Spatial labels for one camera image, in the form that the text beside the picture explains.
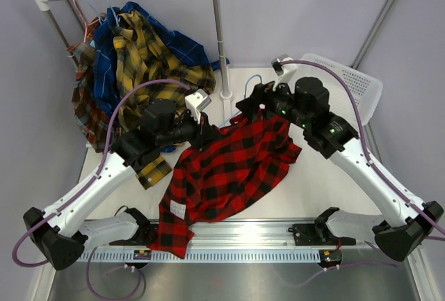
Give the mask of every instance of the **white laundry basket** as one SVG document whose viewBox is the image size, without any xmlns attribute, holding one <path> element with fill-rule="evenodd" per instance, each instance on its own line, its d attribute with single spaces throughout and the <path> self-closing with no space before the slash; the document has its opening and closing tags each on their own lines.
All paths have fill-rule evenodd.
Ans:
<svg viewBox="0 0 445 301">
<path fill-rule="evenodd" d="M 338 74 L 353 94 L 362 124 L 365 125 L 368 123 L 382 95 L 382 82 L 357 70 L 352 70 L 345 65 L 336 63 L 322 56 L 317 56 L 316 54 L 305 54 L 301 60 L 318 63 Z M 308 65 L 298 65 L 298 70 L 292 81 L 295 83 L 297 79 L 305 76 L 319 78 L 323 82 L 323 86 L 329 90 L 330 110 L 340 117 L 345 118 L 352 126 L 357 128 L 354 110 L 350 104 L 348 95 L 340 83 L 324 70 Z"/>
</svg>

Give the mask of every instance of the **light blue hanger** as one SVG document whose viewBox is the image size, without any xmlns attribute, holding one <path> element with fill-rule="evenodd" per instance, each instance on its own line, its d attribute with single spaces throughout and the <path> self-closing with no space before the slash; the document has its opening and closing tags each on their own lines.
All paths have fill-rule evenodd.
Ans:
<svg viewBox="0 0 445 301">
<path fill-rule="evenodd" d="M 116 15 L 116 12 L 114 11 L 113 6 L 111 5 L 110 0 L 106 0 L 106 2 L 108 3 L 108 7 L 110 7 L 111 11 L 113 12 L 114 19 L 116 20 L 116 25 L 119 26 L 118 16 Z"/>
<path fill-rule="evenodd" d="M 88 2 L 88 5 L 91 7 L 91 9 L 93 9 L 93 10 L 95 11 L 96 16 L 97 16 L 97 19 L 99 20 L 99 23 L 102 24 L 102 22 L 103 22 L 104 20 L 102 19 L 102 17 L 100 17 L 99 12 L 98 12 L 97 9 L 93 6 L 91 0 L 86 0 L 86 1 Z"/>
</svg>

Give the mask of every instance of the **gray wall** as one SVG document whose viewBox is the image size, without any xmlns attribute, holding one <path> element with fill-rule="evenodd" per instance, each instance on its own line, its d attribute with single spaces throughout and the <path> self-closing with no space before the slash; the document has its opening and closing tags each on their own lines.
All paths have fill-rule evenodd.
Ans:
<svg viewBox="0 0 445 301">
<path fill-rule="evenodd" d="M 70 105 L 74 68 L 45 16 L 33 0 L 0 0 L 0 10 L 0 298 L 29 300 L 38 269 L 11 259 L 26 231 L 22 215 L 73 187 L 85 140 Z M 71 40 L 79 39 L 67 13 L 66 4 L 54 6 Z M 19 256 L 34 262 L 40 253 L 27 240 Z"/>
<path fill-rule="evenodd" d="M 105 0 L 92 0 L 99 10 Z M 121 6 L 128 0 L 111 0 Z M 201 42 L 217 60 L 211 0 L 131 0 L 169 29 Z M 287 53 L 351 63 L 384 0 L 221 0 L 227 55 L 238 67 L 268 66 Z M 94 12 L 80 1 L 89 17 Z"/>
<path fill-rule="evenodd" d="M 413 192 L 442 206 L 444 26 L 444 0 L 398 0 L 359 69 L 383 82 L 382 99 L 371 120 L 383 163 Z M 445 296 L 444 244 L 426 241 L 424 245 Z"/>
</svg>

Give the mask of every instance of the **flannel shirt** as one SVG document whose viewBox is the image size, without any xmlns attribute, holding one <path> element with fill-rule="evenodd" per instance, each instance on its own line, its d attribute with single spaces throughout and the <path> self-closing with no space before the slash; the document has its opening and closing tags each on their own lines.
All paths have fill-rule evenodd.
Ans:
<svg viewBox="0 0 445 301">
<path fill-rule="evenodd" d="M 90 26 L 87 41 L 92 40 L 92 34 L 99 24 Z M 89 43 L 79 42 L 68 48 L 79 59 L 76 72 L 76 85 L 72 94 L 72 104 L 77 126 L 92 145 L 96 152 L 104 151 L 106 131 L 110 119 L 97 105 L 93 94 L 95 77 L 92 65 L 95 61 L 95 48 Z M 111 142 L 114 142 L 122 134 L 120 126 L 113 126 Z"/>
<path fill-rule="evenodd" d="M 216 222 L 241 212 L 269 193 L 287 175 L 301 149 L 279 116 L 245 124 L 239 115 L 221 129 L 223 138 L 201 152 L 186 149 L 159 203 L 159 226 L 152 250 L 180 258 L 195 222 Z"/>
<path fill-rule="evenodd" d="M 156 79 L 174 79 L 192 89 L 202 88 L 212 93 L 215 76 L 210 64 L 186 67 L 164 45 L 152 25 L 138 11 L 119 14 L 121 27 L 115 27 L 114 48 L 118 56 L 116 68 L 117 87 L 125 96 L 140 84 Z M 170 99 L 177 110 L 185 108 L 186 89 L 175 84 L 155 84 L 142 88 L 119 109 L 119 123 L 128 130 L 141 117 L 152 99 Z M 138 173 L 144 188 L 156 184 L 171 171 L 162 157 L 157 158 Z"/>
<path fill-rule="evenodd" d="M 154 32 L 160 37 L 171 54 L 176 56 L 185 66 L 195 67 L 208 65 L 209 59 L 204 52 L 204 47 L 179 31 L 169 31 L 149 13 L 143 10 L 137 3 L 127 2 L 122 9 L 114 7 L 117 14 L 128 14 L 138 11 L 153 26 Z M 117 55 L 113 47 L 114 30 L 116 27 L 113 12 L 109 8 L 106 19 L 98 26 L 94 41 L 97 56 L 94 65 L 95 89 L 94 94 L 99 107 L 111 116 L 113 110 L 123 97 L 119 95 L 116 87 L 116 61 Z M 214 70 L 218 69 L 219 61 L 210 64 Z"/>
</svg>

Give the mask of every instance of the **paper tag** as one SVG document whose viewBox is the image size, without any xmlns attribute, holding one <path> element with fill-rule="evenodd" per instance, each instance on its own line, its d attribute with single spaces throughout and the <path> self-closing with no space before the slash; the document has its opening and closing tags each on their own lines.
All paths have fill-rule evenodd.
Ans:
<svg viewBox="0 0 445 301">
<path fill-rule="evenodd" d="M 186 205 L 170 200 L 170 212 L 183 220 L 186 217 Z"/>
</svg>

